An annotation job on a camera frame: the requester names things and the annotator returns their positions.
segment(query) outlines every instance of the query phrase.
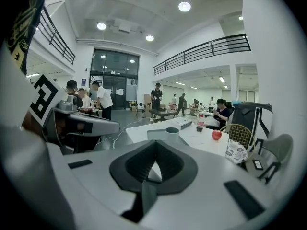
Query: sign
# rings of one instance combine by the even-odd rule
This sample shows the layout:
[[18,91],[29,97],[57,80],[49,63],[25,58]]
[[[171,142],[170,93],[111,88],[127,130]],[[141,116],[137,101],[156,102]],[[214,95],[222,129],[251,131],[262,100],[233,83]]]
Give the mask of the sign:
[[67,94],[48,74],[42,74],[34,83],[35,97],[30,105],[30,113],[43,126],[52,107],[61,100],[67,100]]

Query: gray cup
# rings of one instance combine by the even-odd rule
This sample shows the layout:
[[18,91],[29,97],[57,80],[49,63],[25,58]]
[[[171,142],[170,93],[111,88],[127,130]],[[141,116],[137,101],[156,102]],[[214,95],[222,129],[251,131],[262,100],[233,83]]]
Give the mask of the gray cup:
[[167,141],[175,142],[179,138],[179,129],[168,127],[165,129],[165,139]]

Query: white table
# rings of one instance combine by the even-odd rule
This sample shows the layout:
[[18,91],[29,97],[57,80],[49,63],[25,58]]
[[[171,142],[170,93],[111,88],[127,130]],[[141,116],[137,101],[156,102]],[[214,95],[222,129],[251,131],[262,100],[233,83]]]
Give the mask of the white table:
[[199,112],[199,114],[202,114],[202,115],[205,115],[205,116],[211,116],[211,117],[214,116],[214,113],[209,113],[209,112],[206,112],[206,111]]
[[[147,131],[153,129],[165,129],[167,127],[176,127],[172,120],[166,120],[160,123],[143,125],[138,127],[127,128],[126,132],[133,143],[147,140]],[[202,151],[211,152],[222,157],[225,156],[229,135],[222,133],[222,137],[216,141],[212,139],[212,129],[203,128],[202,132],[196,131],[196,125],[192,123],[189,127],[179,132],[180,137],[190,146]]]

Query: fluorescent light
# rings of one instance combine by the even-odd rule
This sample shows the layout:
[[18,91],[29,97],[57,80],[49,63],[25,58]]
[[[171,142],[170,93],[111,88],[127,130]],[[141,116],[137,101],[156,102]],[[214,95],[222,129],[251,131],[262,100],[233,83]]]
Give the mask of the fluorescent light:
[[146,36],[146,40],[149,41],[149,42],[151,42],[151,41],[154,40],[154,36],[152,36],[152,35],[147,35],[147,36]]
[[178,8],[182,11],[182,12],[188,12],[191,9],[191,5],[188,2],[181,2],[178,5]]
[[27,76],[27,78],[35,77],[35,76],[38,76],[38,75],[39,75],[39,73],[35,73],[35,74],[32,74],[32,75]]
[[104,24],[104,23],[98,23],[98,24],[97,24],[97,28],[98,28],[99,30],[105,30],[105,29],[106,29],[106,24]]
[[221,82],[225,82],[225,80],[223,79],[223,77],[219,77],[219,79],[221,80]]

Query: glass wall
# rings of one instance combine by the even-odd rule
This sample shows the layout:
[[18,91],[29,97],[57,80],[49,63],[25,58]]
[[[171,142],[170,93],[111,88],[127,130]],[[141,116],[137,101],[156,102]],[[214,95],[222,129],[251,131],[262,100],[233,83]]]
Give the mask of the glass wall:
[[[136,101],[139,57],[116,51],[96,49],[94,51],[90,86],[99,82],[111,93],[113,109],[129,108],[129,102]],[[91,98],[97,98],[91,89]]]

